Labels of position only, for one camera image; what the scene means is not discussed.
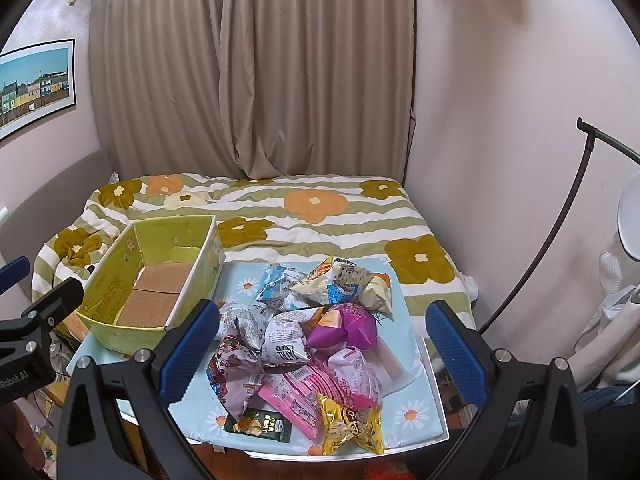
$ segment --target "yellow cardboard box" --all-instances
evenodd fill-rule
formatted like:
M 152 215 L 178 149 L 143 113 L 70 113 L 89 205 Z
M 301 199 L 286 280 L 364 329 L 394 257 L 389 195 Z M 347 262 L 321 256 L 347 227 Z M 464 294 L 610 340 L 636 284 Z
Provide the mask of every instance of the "yellow cardboard box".
M 134 220 L 109 248 L 84 288 L 78 316 L 106 348 L 132 355 L 156 347 L 214 290 L 225 261 L 215 216 L 172 216 Z M 193 263 L 163 326 L 119 326 L 140 271 L 145 266 Z

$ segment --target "cardboard piece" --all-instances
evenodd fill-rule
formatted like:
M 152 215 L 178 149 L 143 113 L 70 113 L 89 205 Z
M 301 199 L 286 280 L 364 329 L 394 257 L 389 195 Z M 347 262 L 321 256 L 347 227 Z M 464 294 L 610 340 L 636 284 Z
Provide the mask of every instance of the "cardboard piece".
M 180 294 L 191 272 L 191 267 L 193 267 L 193 263 L 146 266 L 133 288 L 135 290 Z
M 193 264 L 146 266 L 116 320 L 119 326 L 164 326 L 174 309 Z

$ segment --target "floral comforter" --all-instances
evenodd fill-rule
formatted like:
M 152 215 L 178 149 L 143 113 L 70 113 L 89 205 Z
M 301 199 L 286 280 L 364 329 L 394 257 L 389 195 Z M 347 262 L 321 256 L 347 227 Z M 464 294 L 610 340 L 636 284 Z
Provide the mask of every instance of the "floral comforter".
M 418 333 L 426 336 L 425 309 L 439 299 L 474 328 L 453 261 L 400 184 L 360 176 L 252 181 L 183 173 L 101 187 L 80 218 L 38 254 L 33 299 L 69 276 L 84 283 L 88 267 L 100 262 L 132 220 L 177 214 L 215 214 L 227 261 L 319 261 L 331 254 L 382 258 L 398 276 Z

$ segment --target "black floor lamp pole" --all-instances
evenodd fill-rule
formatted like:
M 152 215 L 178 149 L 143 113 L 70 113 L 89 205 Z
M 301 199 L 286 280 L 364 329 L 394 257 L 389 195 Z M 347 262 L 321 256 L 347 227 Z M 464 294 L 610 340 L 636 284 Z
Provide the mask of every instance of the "black floor lamp pole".
M 538 254 L 536 254 L 536 257 L 533 259 L 529 268 L 522 275 L 522 277 L 520 278 L 520 281 L 516 284 L 516 286 L 513 287 L 513 290 L 505 298 L 501 306 L 499 306 L 498 309 L 493 314 L 491 314 L 491 317 L 484 323 L 484 325 L 480 327 L 480 330 L 478 330 L 478 332 L 481 334 L 486 332 L 486 330 L 492 325 L 492 323 L 497 319 L 497 317 L 500 316 L 500 314 L 503 313 L 504 310 L 509 306 L 511 301 L 513 301 L 513 298 L 516 297 L 516 295 L 520 292 L 524 284 L 527 283 L 527 280 L 533 274 L 533 271 L 536 270 L 536 267 L 538 266 L 540 261 L 542 261 L 542 258 L 544 258 L 546 252 L 548 251 L 548 248 L 551 246 L 554 239 L 556 238 L 556 235 L 558 234 L 558 231 L 562 227 L 562 224 L 564 223 L 566 216 L 569 214 L 569 209 L 571 209 L 571 206 L 574 203 L 575 196 L 578 194 L 578 189 L 580 188 L 580 184 L 582 183 L 584 173 L 587 171 L 587 165 L 589 163 L 591 153 L 593 152 L 593 147 L 595 145 L 596 139 L 603 141 L 604 143 L 608 144 L 612 148 L 615 148 L 616 150 L 618 150 L 623 155 L 628 156 L 628 158 L 630 158 L 636 164 L 640 164 L 640 155 L 638 155 L 634 150 L 632 150 L 630 147 L 628 147 L 626 144 L 623 144 L 619 140 L 614 139 L 611 136 L 608 136 L 604 132 L 601 132 L 595 126 L 591 126 L 590 124 L 585 123 L 580 117 L 578 117 L 577 127 L 579 130 L 587 134 L 587 141 L 584 145 L 584 153 L 582 154 L 582 160 L 580 161 L 578 172 L 575 174 L 574 184 L 571 186 L 571 189 L 569 190 L 569 195 L 566 197 L 566 200 L 564 201 L 564 205 L 562 206 L 560 214 L 558 215 L 558 218 L 556 219 L 554 226 L 551 228 L 551 231 L 546 237 L 545 242 L 542 244 L 542 247 L 540 247 Z

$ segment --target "beige curtain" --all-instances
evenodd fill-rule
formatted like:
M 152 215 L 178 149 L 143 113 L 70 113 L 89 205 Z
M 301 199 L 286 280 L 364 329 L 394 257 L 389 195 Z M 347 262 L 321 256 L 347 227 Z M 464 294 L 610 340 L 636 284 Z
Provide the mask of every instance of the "beige curtain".
M 124 178 L 402 179 L 414 0 L 94 0 L 92 99 Z

